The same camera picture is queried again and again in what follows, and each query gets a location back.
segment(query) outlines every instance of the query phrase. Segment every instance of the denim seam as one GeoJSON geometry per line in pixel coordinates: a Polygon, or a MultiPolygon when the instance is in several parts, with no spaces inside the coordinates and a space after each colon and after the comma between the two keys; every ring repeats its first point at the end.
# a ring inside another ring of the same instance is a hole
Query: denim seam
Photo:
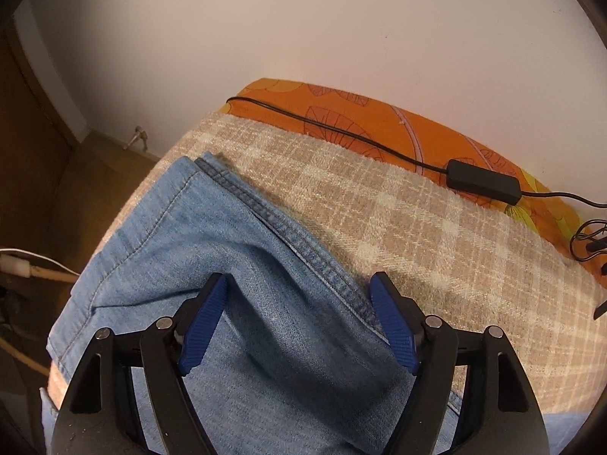
{"type": "Polygon", "coordinates": [[[453,402],[447,402],[447,406],[459,416],[459,409],[453,402]]]}
{"type": "Polygon", "coordinates": [[[87,305],[88,310],[87,310],[87,317],[86,317],[86,319],[80,325],[80,327],[78,328],[78,331],[74,334],[74,336],[72,337],[72,340],[66,346],[65,350],[63,351],[63,354],[58,355],[57,362],[61,362],[61,360],[63,360],[63,358],[65,357],[65,355],[70,351],[70,349],[72,348],[72,345],[74,345],[74,342],[80,336],[80,333],[82,332],[82,330],[84,329],[84,327],[88,323],[88,321],[90,319],[90,307],[92,306],[93,301],[95,300],[95,297],[97,295],[97,292],[99,292],[99,289],[101,288],[101,286],[103,285],[103,283],[114,273],[114,271],[118,267],[120,267],[120,265],[122,265],[123,263],[125,263],[129,258],[131,258],[131,256],[133,256],[136,253],[138,253],[143,248],[143,246],[149,241],[149,239],[152,237],[152,235],[156,231],[156,228],[158,227],[158,225],[162,222],[162,219],[165,218],[165,215],[167,214],[167,212],[169,211],[169,209],[172,207],[172,205],[175,203],[175,200],[177,199],[177,197],[181,194],[181,192],[183,190],[185,190],[185,188],[187,187],[187,185],[189,184],[189,182],[191,181],[191,179],[196,174],[200,174],[200,171],[196,171],[195,173],[192,173],[192,174],[190,174],[187,177],[187,179],[185,180],[183,186],[181,188],[179,188],[179,191],[173,196],[173,198],[171,198],[171,201],[165,207],[165,209],[162,211],[162,214],[160,215],[160,217],[158,217],[158,219],[156,220],[156,222],[154,222],[154,225],[152,226],[152,228],[150,229],[150,231],[146,235],[145,239],[136,248],[134,248],[128,255],[126,255],[126,257],[124,259],[122,259],[120,262],[118,262],[116,265],[114,265],[114,267],[101,279],[101,281],[99,282],[99,285],[93,291],[93,294],[90,297],[89,304],[87,305]]]}
{"type": "Polygon", "coordinates": [[[57,361],[59,362],[60,359],[60,355],[57,353],[57,349],[55,349],[55,346],[52,344],[52,342],[50,340],[47,340],[46,342],[47,347],[50,347],[51,349],[53,349],[53,352],[55,353],[55,357],[57,358],[57,361]]]}
{"type": "MultiPolygon", "coordinates": [[[[293,232],[295,232],[297,234],[296,228],[290,227],[288,225],[287,221],[282,220],[280,216],[278,216],[275,213],[273,213],[271,207],[265,207],[258,200],[256,200],[251,194],[245,192],[241,187],[239,187],[238,185],[235,185],[230,179],[228,179],[226,177],[226,174],[230,174],[230,175],[233,174],[229,170],[227,170],[227,169],[218,170],[214,166],[212,166],[209,163],[207,163],[202,158],[196,159],[196,164],[198,165],[199,168],[201,168],[202,171],[204,171],[207,174],[207,176],[209,176],[216,183],[218,183],[219,185],[221,185],[224,189],[227,189],[233,195],[235,195],[236,197],[238,197],[238,199],[241,200],[243,203],[245,203],[247,205],[247,207],[249,207],[250,210],[252,210],[254,212],[257,212],[259,214],[259,216],[262,217],[262,218],[265,215],[264,221],[265,221],[266,224],[272,225],[272,222],[269,220],[270,217],[272,217],[272,218],[274,218],[276,220],[276,221],[274,221],[274,224],[276,222],[278,222],[282,226],[285,226],[288,230],[291,230],[291,231],[293,231],[293,232]]],[[[280,231],[278,229],[278,227],[274,227],[274,226],[272,226],[272,227],[273,227],[274,231],[278,232],[278,235],[279,235],[280,239],[283,240],[283,242],[285,242],[286,244],[288,244],[289,247],[291,248],[291,250],[294,253],[296,253],[297,256],[304,263],[306,263],[306,265],[308,265],[308,267],[310,267],[315,272],[315,274],[327,285],[327,287],[329,287],[329,289],[331,289],[331,291],[333,292],[333,294],[335,294],[335,296],[337,296],[339,298],[339,300],[342,303],[344,303],[344,305],[350,310],[350,312],[353,313],[354,316],[361,323],[363,323],[366,327],[368,327],[369,330],[371,330],[378,338],[380,338],[383,342],[387,343],[387,339],[384,336],[384,334],[380,330],[378,330],[376,327],[374,327],[373,324],[369,323],[369,321],[366,320],[363,316],[361,316],[360,313],[356,312],[356,310],[347,303],[347,301],[341,295],[341,293],[338,292],[338,290],[335,289],[335,287],[333,285],[331,285],[330,282],[326,278],[324,278],[324,276],[321,276],[322,272],[320,270],[317,270],[316,268],[312,268],[312,265],[309,262],[306,262],[306,259],[304,258],[304,256],[301,255],[300,252],[298,252],[298,251],[295,250],[295,248],[294,248],[295,243],[292,242],[290,240],[290,238],[286,234],[284,234],[284,231],[280,231]]],[[[311,246],[311,244],[307,241],[307,239],[303,235],[299,235],[299,234],[297,234],[297,235],[301,239],[302,243],[304,243],[306,245],[307,249],[314,256],[316,256],[317,258],[319,258],[321,260],[321,262],[324,263],[325,266],[328,267],[332,271],[332,274],[334,276],[336,276],[336,277],[339,278],[339,280],[341,281],[341,283],[343,285],[345,285],[345,287],[347,287],[347,289],[350,292],[359,293],[359,290],[351,287],[351,285],[349,285],[348,282],[346,282],[342,278],[342,276],[340,275],[341,272],[339,272],[339,270],[335,268],[335,266],[332,264],[332,262],[327,261],[321,254],[319,254],[319,252],[316,251],[311,246]]]]}

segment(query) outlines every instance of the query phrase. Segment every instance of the leaf pattern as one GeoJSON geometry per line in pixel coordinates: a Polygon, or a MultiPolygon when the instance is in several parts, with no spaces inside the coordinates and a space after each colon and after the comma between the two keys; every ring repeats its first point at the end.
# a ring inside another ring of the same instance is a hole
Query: leaf pattern
{"type": "Polygon", "coordinates": [[[493,167],[491,167],[491,164],[488,163],[487,159],[485,159],[485,157],[483,156],[483,153],[478,148],[478,146],[480,144],[477,144],[474,140],[472,140],[470,137],[467,137],[466,135],[462,135],[462,137],[464,137],[468,141],[468,143],[472,146],[472,148],[474,150],[476,150],[476,153],[478,154],[478,156],[484,161],[484,163],[486,164],[486,166],[483,166],[483,167],[486,167],[490,171],[494,171],[493,167]]]}
{"type": "Polygon", "coordinates": [[[292,80],[279,80],[278,78],[260,78],[242,89],[241,94],[252,90],[267,90],[268,92],[292,92],[301,87],[303,83],[292,80]]]}
{"type": "MultiPolygon", "coordinates": [[[[368,133],[363,130],[359,125],[354,123],[346,116],[340,115],[335,111],[319,108],[317,106],[311,106],[306,112],[306,118],[310,118],[315,121],[320,121],[321,123],[330,125],[332,127],[337,127],[340,130],[346,130],[347,132],[356,133],[357,135],[363,136],[365,138],[371,138],[368,133]]],[[[361,142],[360,140],[354,139],[352,137],[348,137],[343,133],[332,132],[331,130],[324,129],[307,122],[304,123],[303,129],[303,132],[306,135],[326,140],[327,142],[331,142],[332,144],[341,145],[342,147],[347,148],[348,150],[353,150],[354,152],[357,152],[363,156],[370,157],[371,159],[375,159],[376,161],[384,160],[378,148],[368,145],[365,142],[361,142]]]]}
{"type": "Polygon", "coordinates": [[[478,147],[479,152],[487,163],[491,166],[493,171],[498,173],[508,174],[509,176],[517,177],[517,168],[512,162],[505,157],[500,156],[495,150],[485,147],[478,142],[472,141],[478,147]]]}
{"type": "Polygon", "coordinates": [[[569,225],[567,224],[565,217],[561,217],[560,219],[555,219],[555,221],[557,223],[559,231],[562,233],[562,235],[565,237],[565,239],[571,240],[571,238],[573,237],[574,231],[572,231],[571,228],[569,227],[569,225]]]}
{"type": "Polygon", "coordinates": [[[531,187],[531,189],[535,191],[535,193],[537,193],[539,190],[537,189],[537,180],[535,179],[535,177],[531,176],[531,174],[527,173],[527,171],[525,171],[524,169],[521,169],[521,172],[523,173],[523,176],[531,187]]]}
{"type": "Polygon", "coordinates": [[[504,210],[504,213],[510,219],[514,219],[515,221],[522,222],[523,224],[525,224],[525,226],[530,228],[533,232],[539,234],[539,231],[538,231],[537,226],[535,225],[533,219],[531,218],[531,216],[527,213],[527,211],[523,207],[508,205],[506,207],[506,209],[504,210]]]}
{"type": "Polygon", "coordinates": [[[330,87],[321,87],[319,85],[310,85],[308,84],[308,89],[312,94],[316,97],[324,96],[330,92],[335,92],[342,99],[347,100],[348,102],[353,102],[359,106],[366,106],[369,103],[369,98],[365,96],[361,96],[359,94],[352,94],[351,92],[346,92],[339,89],[332,89],[330,87]]]}
{"type": "MultiPolygon", "coordinates": [[[[407,130],[407,133],[409,134],[409,138],[411,139],[411,143],[414,145],[414,152],[415,152],[415,160],[416,161],[424,161],[424,154],[421,152],[421,144],[420,144],[420,140],[417,138],[417,135],[415,135],[415,130],[414,127],[411,126],[411,123],[409,123],[409,120],[407,120],[406,117],[406,111],[402,110],[400,108],[397,108],[395,106],[390,106],[392,108],[392,110],[396,113],[398,119],[399,119],[399,123],[403,125],[403,127],[405,127],[405,130],[407,130]]],[[[417,165],[415,166],[415,172],[417,174],[424,174],[424,168],[417,165]]]]}

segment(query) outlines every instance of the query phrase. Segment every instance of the black power brick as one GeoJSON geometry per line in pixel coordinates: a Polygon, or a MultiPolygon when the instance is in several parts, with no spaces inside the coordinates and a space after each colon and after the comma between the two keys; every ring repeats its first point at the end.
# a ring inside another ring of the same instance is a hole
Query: black power brick
{"type": "Polygon", "coordinates": [[[447,186],[453,190],[516,205],[523,196],[518,179],[482,167],[451,159],[447,163],[447,186]]]}

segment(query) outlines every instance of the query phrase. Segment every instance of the blue denim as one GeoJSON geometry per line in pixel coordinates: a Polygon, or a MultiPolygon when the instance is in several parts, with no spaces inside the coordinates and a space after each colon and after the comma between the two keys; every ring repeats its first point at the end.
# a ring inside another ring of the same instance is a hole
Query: blue denim
{"type": "Polygon", "coordinates": [[[544,414],[544,424],[550,442],[550,455],[558,455],[573,439],[590,413],[544,414]]]}
{"type": "MultiPolygon", "coordinates": [[[[214,271],[240,291],[184,382],[217,452],[381,453],[414,377],[351,276],[209,153],[176,161],[90,261],[49,354],[69,380],[97,329],[144,329],[214,271]]],[[[134,385],[148,445],[164,453],[143,371],[134,385]]],[[[459,405],[453,394],[435,453],[450,446],[459,405]]],[[[42,391],[47,445],[56,417],[42,391]]]]}

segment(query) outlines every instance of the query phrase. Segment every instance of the plaid blanket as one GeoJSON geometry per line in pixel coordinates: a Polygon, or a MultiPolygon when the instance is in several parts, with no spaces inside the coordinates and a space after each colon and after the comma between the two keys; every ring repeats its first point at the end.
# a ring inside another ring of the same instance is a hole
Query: plaid blanket
{"type": "MultiPolygon", "coordinates": [[[[542,412],[596,404],[607,383],[607,320],[592,316],[604,288],[524,224],[339,145],[210,115],[156,165],[99,247],[175,159],[207,150],[304,225],[362,287],[384,270],[426,314],[473,331],[502,327],[542,412]]],[[[460,393],[463,378],[454,380],[460,393]]],[[[56,405],[64,392],[52,368],[56,405]]]]}

